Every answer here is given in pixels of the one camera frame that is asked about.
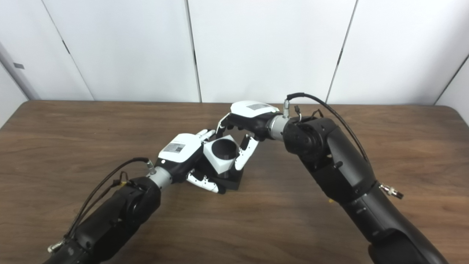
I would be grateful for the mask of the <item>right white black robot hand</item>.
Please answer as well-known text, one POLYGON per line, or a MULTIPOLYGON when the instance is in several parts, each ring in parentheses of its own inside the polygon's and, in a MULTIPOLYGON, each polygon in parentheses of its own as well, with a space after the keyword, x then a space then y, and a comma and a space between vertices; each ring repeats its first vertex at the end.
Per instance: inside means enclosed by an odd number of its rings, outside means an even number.
POLYGON ((239 150, 238 157, 234 161, 232 172, 240 172, 253 155, 259 142, 264 140, 274 140, 271 135, 271 121, 280 115, 277 107, 257 101, 239 101, 230 107, 230 112, 219 122, 215 136, 217 139, 223 137, 226 129, 231 130, 237 127, 239 130, 246 130, 239 150))

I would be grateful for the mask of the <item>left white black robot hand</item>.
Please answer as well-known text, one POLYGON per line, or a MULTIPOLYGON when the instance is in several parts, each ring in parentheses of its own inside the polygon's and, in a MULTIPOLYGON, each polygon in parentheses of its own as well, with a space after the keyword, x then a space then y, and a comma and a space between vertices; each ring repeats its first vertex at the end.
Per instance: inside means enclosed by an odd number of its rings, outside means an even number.
POLYGON ((215 130, 201 130, 196 134, 180 133, 158 154, 154 174, 148 174, 161 190, 170 184, 189 182, 213 193, 225 194, 226 189, 196 170, 204 157, 204 144, 215 130))

